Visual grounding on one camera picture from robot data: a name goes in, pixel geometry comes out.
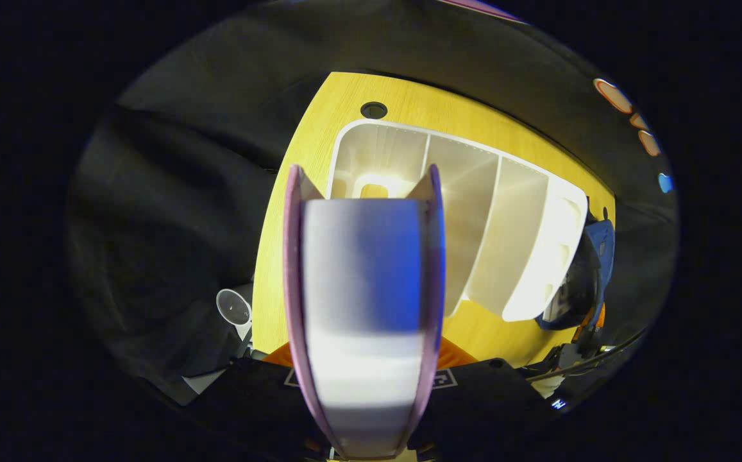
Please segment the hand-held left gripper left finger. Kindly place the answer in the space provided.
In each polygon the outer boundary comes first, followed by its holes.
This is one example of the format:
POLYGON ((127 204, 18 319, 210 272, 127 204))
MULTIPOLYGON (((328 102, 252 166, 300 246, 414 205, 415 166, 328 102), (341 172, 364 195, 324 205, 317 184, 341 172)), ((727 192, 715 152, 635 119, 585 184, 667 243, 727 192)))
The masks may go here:
POLYGON ((332 444, 301 394, 285 343, 233 360, 207 389, 207 427, 259 454, 324 454, 332 444))

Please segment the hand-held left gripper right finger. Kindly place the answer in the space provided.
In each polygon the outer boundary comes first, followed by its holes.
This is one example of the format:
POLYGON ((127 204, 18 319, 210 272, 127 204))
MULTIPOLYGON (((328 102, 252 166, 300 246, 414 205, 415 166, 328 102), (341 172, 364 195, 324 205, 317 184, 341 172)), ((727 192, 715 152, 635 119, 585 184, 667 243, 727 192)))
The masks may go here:
POLYGON ((409 439, 418 454, 514 454, 552 407, 503 359, 479 361, 442 339, 434 387, 409 439))

